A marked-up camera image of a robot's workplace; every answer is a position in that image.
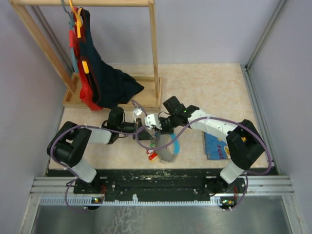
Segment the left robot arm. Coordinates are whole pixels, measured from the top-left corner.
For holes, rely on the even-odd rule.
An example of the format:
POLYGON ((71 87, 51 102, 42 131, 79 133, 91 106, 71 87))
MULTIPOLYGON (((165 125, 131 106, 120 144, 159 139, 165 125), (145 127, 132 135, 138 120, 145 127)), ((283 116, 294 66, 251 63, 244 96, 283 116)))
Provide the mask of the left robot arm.
POLYGON ((83 158, 87 144, 113 144, 121 138, 120 134, 138 140, 153 140, 153 136, 145 129, 135 135, 142 126, 140 118, 126 122, 124 117, 124 110, 114 107, 101 127, 83 127, 67 121, 47 146, 47 154, 83 181, 84 188, 94 194, 101 189, 101 181, 96 178, 97 171, 83 158))

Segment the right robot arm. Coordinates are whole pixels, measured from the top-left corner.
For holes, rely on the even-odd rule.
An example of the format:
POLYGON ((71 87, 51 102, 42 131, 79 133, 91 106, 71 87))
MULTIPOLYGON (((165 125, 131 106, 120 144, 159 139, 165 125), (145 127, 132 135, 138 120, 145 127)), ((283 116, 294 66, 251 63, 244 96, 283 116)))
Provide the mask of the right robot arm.
POLYGON ((185 107, 175 96, 167 99, 163 105, 169 115, 148 115, 145 123, 150 128, 161 134, 172 134, 176 127, 182 126, 213 135, 227 144, 231 159, 220 172, 217 184, 224 193, 229 193, 235 187, 235 180, 249 170, 265 151, 265 144, 258 131, 247 119, 236 123, 214 117, 197 106, 185 107))

